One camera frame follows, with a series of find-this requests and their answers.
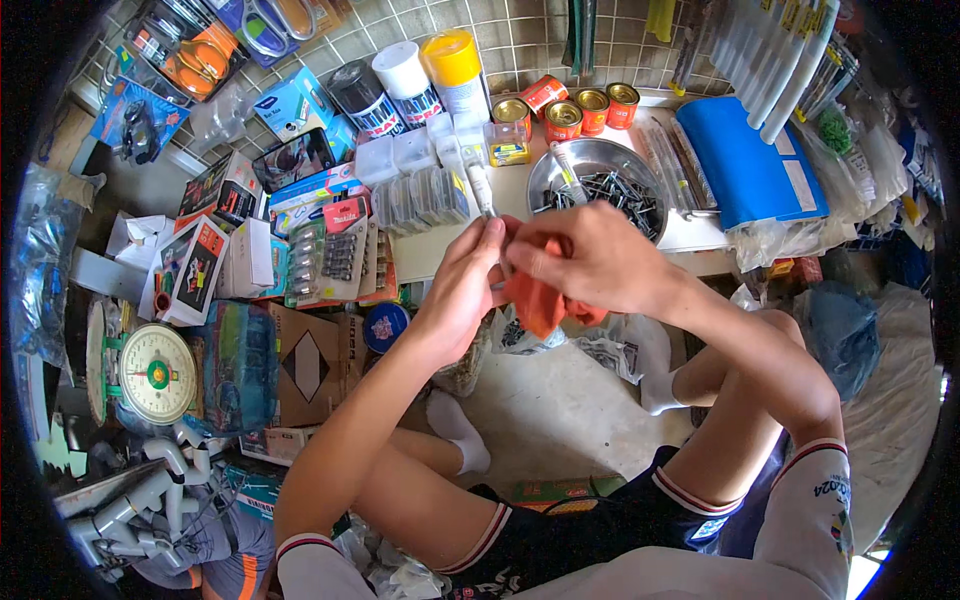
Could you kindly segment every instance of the mobile phone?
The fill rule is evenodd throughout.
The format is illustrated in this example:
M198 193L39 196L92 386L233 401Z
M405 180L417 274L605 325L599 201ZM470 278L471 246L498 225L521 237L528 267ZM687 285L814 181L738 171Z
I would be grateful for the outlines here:
M268 194L283 189L314 173L321 173L337 165L326 134L321 128L310 130L271 150L253 162L263 189Z

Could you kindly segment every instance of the metal bowl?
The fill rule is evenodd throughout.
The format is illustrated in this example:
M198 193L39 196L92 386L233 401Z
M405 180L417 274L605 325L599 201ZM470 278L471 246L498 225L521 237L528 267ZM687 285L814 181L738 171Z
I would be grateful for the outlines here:
M660 217L660 226L656 237L651 240L655 245L663 236L663 226L666 223L666 205L660 185L654 177L650 167L633 150L595 137L578 137L564 142L570 153L570 163L578 177L592 175L602 171L616 171L631 180L649 187L657 197L657 216ZM527 178L527 202L533 212L543 206L543 192L557 189L564 184L560 172L560 165L547 153L540 157Z

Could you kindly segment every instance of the red rag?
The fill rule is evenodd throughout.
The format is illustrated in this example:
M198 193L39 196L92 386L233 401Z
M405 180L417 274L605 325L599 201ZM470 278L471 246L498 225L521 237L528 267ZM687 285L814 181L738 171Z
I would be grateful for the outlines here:
M554 256L563 256L560 239L544 237L540 246ZM516 307L520 326L545 340L567 315L586 326L600 324L607 310L586 302L571 300L550 285L537 281L522 271L515 271L503 287L504 294Z

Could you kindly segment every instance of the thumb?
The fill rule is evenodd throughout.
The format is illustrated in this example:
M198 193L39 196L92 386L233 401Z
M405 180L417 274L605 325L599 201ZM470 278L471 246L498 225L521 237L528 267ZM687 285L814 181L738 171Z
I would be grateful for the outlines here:
M507 247L507 259L534 279L560 289L564 274L569 270L566 259L548 254L526 242L515 241Z
M507 227L502 219L488 219L484 226L480 241L477 242L473 250L473 256L478 263L487 271L496 264L500 258L500 249L503 248L503 240L507 234Z

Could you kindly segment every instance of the red paint can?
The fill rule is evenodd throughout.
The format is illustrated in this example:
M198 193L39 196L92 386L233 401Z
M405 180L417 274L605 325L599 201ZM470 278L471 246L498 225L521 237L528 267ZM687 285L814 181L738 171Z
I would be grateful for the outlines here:
M535 84L519 93L520 100L530 107L530 110L543 120L543 111L548 104L556 100L566 100L570 93L566 87L552 75L544 75Z
M530 107L528 107L519 98L504 98L493 105L493 121L496 123L515 123L520 121L523 128L527 131L527 141L534 134L533 125L530 123Z
M555 100L543 111L546 123L546 143L564 142L580 137L584 112L571 100Z
M581 89L577 92L577 106L584 112L583 135L599 135L603 133L607 123L607 111L610 109L610 98L599 89Z
M629 84L610 84L607 86L610 98L610 111L607 113L607 127L615 130L628 130L634 124L636 105L640 95Z

